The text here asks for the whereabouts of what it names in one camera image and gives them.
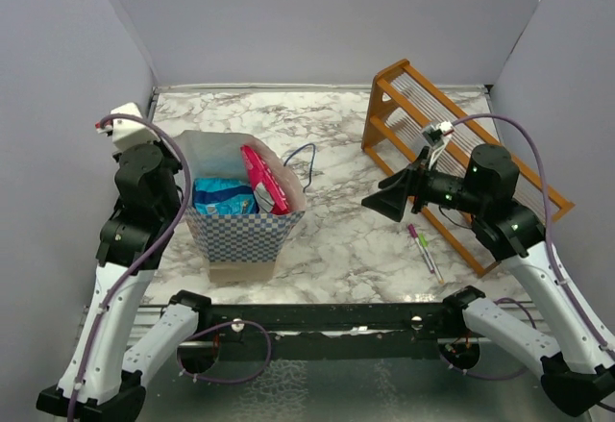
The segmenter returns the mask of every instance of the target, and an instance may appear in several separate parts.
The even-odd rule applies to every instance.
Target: glass surface
[[[493,344],[481,347],[477,370],[502,375],[519,365]],[[240,377],[259,363],[219,363],[216,377]],[[420,422],[589,421],[568,417],[526,373],[485,382],[448,370],[440,360],[273,361],[245,385],[208,385],[179,377],[169,360],[150,383],[140,422]]]

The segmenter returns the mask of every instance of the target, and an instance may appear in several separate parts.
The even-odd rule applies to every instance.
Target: wooden rack
[[[378,144],[388,140],[408,161],[415,161],[416,154],[412,146],[420,136],[421,129],[432,122],[454,121],[465,116],[467,114],[460,107],[413,68],[408,60],[401,60],[374,78],[361,147],[390,176],[395,171],[376,151]],[[438,160],[438,168],[444,172],[463,175],[472,149],[484,142],[500,144],[476,121],[457,126],[453,140]],[[539,176],[514,155],[512,158],[521,171],[515,198],[544,221]],[[553,206],[553,221],[561,218],[574,206],[551,187],[549,199]],[[428,208],[423,209],[423,215],[480,277],[497,266],[495,262],[487,266],[479,263]]]

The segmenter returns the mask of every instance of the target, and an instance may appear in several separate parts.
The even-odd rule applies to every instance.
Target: cable
[[[257,372],[250,374],[247,377],[242,377],[240,379],[218,379],[216,377],[208,377],[202,374],[190,374],[189,372],[185,370],[184,365],[182,364],[182,360],[180,359],[178,355],[177,363],[182,369],[182,372],[180,373],[180,375],[186,374],[187,376],[190,376],[192,380],[195,382],[199,380],[203,382],[209,382],[211,384],[239,385],[239,384],[245,384],[246,382],[250,382],[256,377],[258,377],[260,374],[262,374],[264,370],[267,368],[267,366],[269,365],[269,363],[271,362],[272,345],[271,345],[271,337],[269,337],[269,334],[267,333],[265,328],[263,328],[259,323],[255,323],[254,321],[248,321],[248,320],[243,320],[243,319],[241,320],[237,319],[235,321],[228,321],[226,323],[221,323],[221,324],[216,324],[215,326],[211,326],[210,328],[207,328],[204,331],[201,331],[200,333],[193,335],[187,340],[195,340],[199,337],[202,337],[203,335],[211,334],[214,331],[218,331],[219,329],[222,329],[222,328],[227,328],[229,326],[232,326],[233,324],[246,324],[248,326],[254,326],[259,331],[261,331],[262,334],[265,336],[265,340],[267,342],[267,356],[265,357],[265,361],[263,362],[262,366],[258,369]]]
[[[615,412],[615,408],[605,403],[597,403],[596,406],[598,406],[599,408],[602,408],[603,410],[608,410],[609,412]]]
[[[290,156],[288,158],[286,158],[286,161],[284,161],[284,167],[286,167],[286,165],[288,164],[288,162],[293,158],[293,156],[295,156],[297,153],[299,153],[300,151],[304,150],[305,148],[308,148],[309,146],[311,146],[313,148],[312,153],[311,153],[311,162],[309,163],[309,180],[307,181],[307,185],[304,186],[304,193],[306,192],[306,189],[308,189],[308,186],[311,185],[311,172],[314,168],[314,159],[316,158],[316,145],[314,143],[306,143],[304,146],[297,148],[295,151],[293,151]]]
[[[452,220],[452,218],[450,216],[448,216],[446,213],[444,213],[444,210],[442,209],[442,206],[438,206],[438,210],[440,211],[442,216],[444,218],[446,218],[449,222],[451,222],[453,225],[455,225],[455,226],[457,226],[459,228],[465,228],[466,230],[472,230],[470,227],[466,227],[465,225],[461,225],[461,224],[455,222],[454,220]]]
[[[463,124],[473,119],[479,119],[483,117],[499,119],[501,121],[507,122],[508,124],[514,126],[528,142],[529,148],[531,148],[531,152],[533,153],[536,159],[536,165],[538,167],[538,175],[540,176],[540,185],[542,188],[542,199],[543,199],[543,205],[545,207],[545,241],[547,243],[546,244],[547,258],[549,259],[549,264],[551,265],[553,269],[553,273],[555,274],[555,277],[557,278],[559,285],[566,293],[566,296],[568,297],[568,299],[570,300],[570,303],[575,308],[575,311],[577,312],[578,316],[581,318],[583,323],[585,323],[585,327],[589,330],[592,336],[598,341],[601,348],[604,349],[605,352],[612,359],[615,360],[615,350],[612,350],[609,348],[608,341],[603,337],[600,331],[598,331],[596,326],[594,326],[594,323],[590,319],[589,315],[585,312],[585,309],[580,304],[580,301],[577,299],[577,296],[573,292],[572,288],[568,285],[568,283],[564,279],[564,276],[562,275],[562,272],[560,270],[560,265],[559,263],[557,263],[557,259],[554,253],[554,242],[553,242],[553,234],[552,234],[553,218],[552,218],[551,205],[549,202],[549,186],[547,185],[547,176],[545,174],[545,166],[543,165],[542,159],[540,158],[540,154],[538,153],[538,148],[536,147],[536,144],[529,136],[528,131],[526,131],[526,129],[524,129],[524,127],[521,124],[519,124],[517,121],[513,119],[510,119],[505,116],[500,116],[498,114],[489,114],[489,113],[488,114],[472,114],[470,116],[456,119],[453,122],[453,125],[456,126],[458,124]]]
[[[534,318],[531,317],[531,313],[518,300],[511,299],[510,297],[503,297],[501,299],[496,300],[494,303],[496,305],[499,305],[499,304],[502,304],[502,303],[515,304],[517,307],[519,307],[521,309],[521,311],[523,313],[526,314],[526,316],[529,319],[529,323],[531,324],[531,327],[536,329],[536,323],[534,321]],[[509,381],[511,379],[516,379],[517,377],[522,376],[528,370],[524,366],[521,369],[519,369],[519,370],[517,370],[517,371],[515,371],[515,372],[513,372],[511,374],[506,374],[504,376],[485,376],[483,374],[478,374],[478,373],[474,373],[474,372],[468,371],[467,369],[461,369],[459,367],[456,367],[454,364],[452,364],[450,361],[448,361],[444,357],[444,355],[442,355],[442,354],[440,354],[440,359],[443,360],[444,362],[446,362],[449,365],[450,369],[453,369],[454,371],[456,371],[456,372],[458,372],[460,374],[463,374],[464,376],[471,377],[473,379],[479,379],[480,381],[491,381],[491,382]]]
[[[98,334],[98,330],[100,328],[100,323],[103,319],[103,315],[105,314],[105,312],[107,312],[107,307],[109,306],[109,303],[111,299],[113,298],[113,295],[115,295],[117,290],[124,284],[124,282],[127,279],[129,279],[131,275],[133,275],[133,273],[135,273],[138,270],[138,268],[146,260],[148,260],[150,256],[154,254],[168,238],[171,237],[171,235],[173,234],[173,231],[175,230],[175,227],[177,227],[178,223],[180,223],[180,220],[182,219],[182,216],[184,215],[185,209],[187,208],[188,202],[190,200],[190,183],[191,183],[190,182],[191,180],[190,179],[190,169],[188,168],[188,163],[187,163],[187,160],[185,159],[184,153],[180,149],[179,145],[175,142],[175,140],[160,127],[138,116],[131,116],[128,114],[109,114],[100,120],[100,125],[104,126],[105,124],[107,124],[110,121],[113,121],[114,119],[126,119],[129,121],[137,122],[138,124],[142,124],[146,126],[148,129],[151,129],[152,131],[154,131],[161,139],[166,141],[166,143],[171,146],[171,148],[173,149],[173,152],[175,153],[177,158],[180,160],[180,164],[182,165],[182,169],[184,171],[184,180],[185,180],[184,199],[182,200],[182,204],[180,205],[180,209],[178,210],[177,215],[175,216],[175,218],[173,219],[169,227],[154,242],[154,244],[152,244],[149,249],[147,249],[143,254],[141,254],[126,269],[126,271],[122,274],[122,276],[120,276],[117,279],[117,281],[111,286],[111,288],[107,292],[107,295],[103,298],[103,301],[98,306],[99,312],[94,317],[94,321],[92,322],[92,327],[89,330],[89,334],[87,335],[86,346],[84,347],[84,352],[81,357],[81,362],[79,363],[79,368],[77,370],[77,376],[75,377],[75,384],[73,386],[73,391],[70,395],[70,400],[68,402],[68,409],[66,412],[66,419],[68,422],[74,422],[75,420],[75,408],[77,406],[77,398],[79,396],[79,389],[81,388],[83,384],[84,375],[86,373],[86,368],[87,368],[87,362],[89,361],[89,357],[92,352],[92,346],[94,345],[94,339],[96,338],[96,335]]]

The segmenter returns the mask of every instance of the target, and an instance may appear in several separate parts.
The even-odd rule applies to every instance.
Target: marker
[[[440,282],[440,284],[443,285],[444,278],[442,278],[442,274],[440,273],[440,270],[438,269],[438,265],[435,264],[435,260],[431,256],[430,250],[427,248],[427,242],[425,241],[425,237],[421,234],[419,234],[419,242],[421,243],[421,246],[423,246],[423,249],[425,250],[425,254],[427,255],[427,258],[430,260],[431,266],[433,267],[433,273],[435,273],[435,276],[437,277],[438,282]]]
[[[416,246],[419,248],[419,252],[423,256],[423,260],[425,261],[425,264],[427,265],[427,268],[430,270],[430,273],[433,273],[435,275],[435,265],[431,264],[430,258],[429,258],[428,254],[427,254],[427,251],[425,250],[425,248],[421,244],[421,240],[419,239],[419,235],[418,235],[418,233],[416,233],[416,230],[414,229],[414,225],[412,225],[410,223],[407,226],[407,230],[410,232],[410,236],[412,236],[412,239],[414,239],[414,242],[416,242]]]

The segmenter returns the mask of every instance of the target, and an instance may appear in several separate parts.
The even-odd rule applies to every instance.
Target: pink package
[[[260,211],[276,215],[289,213],[290,208],[286,195],[278,185],[269,166],[249,146],[243,145],[240,149]]]

